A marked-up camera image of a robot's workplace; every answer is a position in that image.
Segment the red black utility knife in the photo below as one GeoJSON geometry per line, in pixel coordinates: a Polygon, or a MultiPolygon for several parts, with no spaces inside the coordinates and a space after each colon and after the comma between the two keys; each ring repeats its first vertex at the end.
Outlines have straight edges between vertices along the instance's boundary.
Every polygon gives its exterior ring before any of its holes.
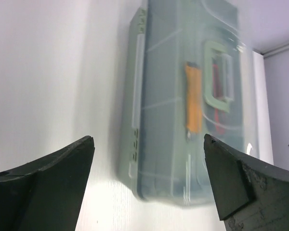
{"type": "MultiPolygon", "coordinates": [[[[212,80],[213,80],[213,97],[219,101],[225,101],[224,99],[224,89],[223,89],[223,72],[221,70],[220,65],[216,59],[213,59],[212,64],[212,80]]],[[[221,127],[221,120],[224,118],[224,111],[217,109],[214,107],[214,121],[215,121],[215,129],[219,135],[224,135],[225,129],[221,127]]]]}

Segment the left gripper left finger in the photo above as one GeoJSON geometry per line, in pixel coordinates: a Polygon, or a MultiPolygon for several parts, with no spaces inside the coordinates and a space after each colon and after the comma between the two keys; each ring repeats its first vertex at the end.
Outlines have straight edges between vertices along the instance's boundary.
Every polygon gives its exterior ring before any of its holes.
{"type": "Polygon", "coordinates": [[[73,231],[89,178],[94,140],[85,136],[0,172],[0,231],[73,231]]]}

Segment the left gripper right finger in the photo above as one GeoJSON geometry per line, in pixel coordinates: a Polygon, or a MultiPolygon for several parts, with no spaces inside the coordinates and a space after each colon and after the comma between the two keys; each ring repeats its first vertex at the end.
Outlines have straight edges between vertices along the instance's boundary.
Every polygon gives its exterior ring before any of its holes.
{"type": "Polygon", "coordinates": [[[219,219],[228,231],[289,231],[289,171],[204,136],[219,219]]]}

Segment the green clear-lid tool box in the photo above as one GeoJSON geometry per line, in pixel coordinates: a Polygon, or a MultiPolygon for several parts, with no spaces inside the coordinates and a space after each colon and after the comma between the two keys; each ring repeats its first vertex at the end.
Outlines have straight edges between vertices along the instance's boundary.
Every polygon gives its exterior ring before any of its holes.
{"type": "Polygon", "coordinates": [[[204,136],[260,157],[255,52],[246,0],[143,0],[129,25],[118,178],[145,202],[214,202],[204,136]],[[225,101],[213,97],[212,64],[225,101]],[[186,130],[185,63],[202,71],[202,131],[186,130]],[[215,129],[214,107],[224,111],[215,129]]]}

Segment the yellow black utility knife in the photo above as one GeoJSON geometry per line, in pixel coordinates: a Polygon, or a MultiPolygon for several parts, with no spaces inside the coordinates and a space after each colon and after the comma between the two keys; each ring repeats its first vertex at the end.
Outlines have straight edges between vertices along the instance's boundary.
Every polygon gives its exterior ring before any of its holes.
{"type": "Polygon", "coordinates": [[[186,74],[186,130],[192,140],[202,131],[202,71],[196,63],[185,63],[186,74]]]}

